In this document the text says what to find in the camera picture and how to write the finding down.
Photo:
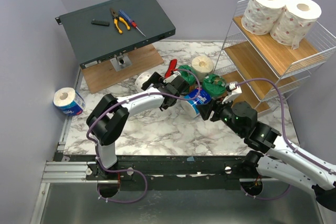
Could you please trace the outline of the floral roll back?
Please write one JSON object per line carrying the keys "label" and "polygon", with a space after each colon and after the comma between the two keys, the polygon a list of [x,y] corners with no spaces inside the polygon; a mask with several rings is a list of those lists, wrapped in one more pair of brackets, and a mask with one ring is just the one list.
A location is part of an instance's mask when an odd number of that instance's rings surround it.
{"label": "floral roll back", "polygon": [[135,88],[138,94],[143,94],[145,92],[148,92],[148,90],[149,92],[158,92],[158,90],[151,83],[147,88],[142,89],[142,86],[149,80],[150,77],[151,77],[151,74],[147,71],[143,72],[137,77],[134,85],[135,85]]}

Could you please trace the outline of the floral roll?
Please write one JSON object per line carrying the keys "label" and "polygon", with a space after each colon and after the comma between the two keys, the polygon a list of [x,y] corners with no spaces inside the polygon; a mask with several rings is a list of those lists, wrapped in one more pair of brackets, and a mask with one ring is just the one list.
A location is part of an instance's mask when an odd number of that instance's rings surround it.
{"label": "floral roll", "polygon": [[312,0],[287,0],[270,35],[276,42],[298,49],[321,14],[321,7]]}
{"label": "floral roll", "polygon": [[158,90],[151,83],[147,88],[142,89],[142,86],[149,80],[150,77],[151,77],[151,74],[147,71],[143,72],[137,77],[134,85],[135,85],[135,88],[138,94],[143,94],[145,92],[148,92],[148,90],[149,92],[158,92]]}
{"label": "floral roll", "polygon": [[287,0],[249,0],[241,24],[254,35],[269,33],[284,10]]}

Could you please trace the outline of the floral roll front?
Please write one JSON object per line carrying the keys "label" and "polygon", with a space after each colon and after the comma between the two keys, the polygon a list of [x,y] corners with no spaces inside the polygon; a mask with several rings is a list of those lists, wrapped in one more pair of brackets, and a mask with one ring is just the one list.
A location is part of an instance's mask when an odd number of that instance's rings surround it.
{"label": "floral roll front", "polygon": [[312,0],[287,0],[270,35],[276,42],[298,49],[321,14],[321,7]]}

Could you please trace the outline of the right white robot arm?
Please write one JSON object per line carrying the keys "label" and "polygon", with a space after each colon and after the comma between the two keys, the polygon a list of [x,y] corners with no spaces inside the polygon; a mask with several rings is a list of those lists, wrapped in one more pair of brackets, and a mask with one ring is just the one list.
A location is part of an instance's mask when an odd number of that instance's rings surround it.
{"label": "right white robot arm", "polygon": [[203,120],[224,122],[251,148],[241,165],[249,178],[257,174],[281,180],[307,192],[316,201],[335,211],[335,165],[287,140],[284,135],[257,119],[247,102],[221,103],[212,100],[197,105]]}

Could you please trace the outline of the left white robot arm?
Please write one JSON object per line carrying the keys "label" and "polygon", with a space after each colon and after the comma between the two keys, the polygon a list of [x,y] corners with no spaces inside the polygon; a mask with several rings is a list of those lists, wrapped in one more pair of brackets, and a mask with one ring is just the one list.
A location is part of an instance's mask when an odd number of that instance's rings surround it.
{"label": "left white robot arm", "polygon": [[116,98],[104,95],[86,120],[88,134],[96,146],[98,173],[104,179],[116,175],[115,141],[120,137],[128,118],[150,109],[166,110],[190,85],[179,73],[164,78],[157,72],[144,79],[140,93]]}

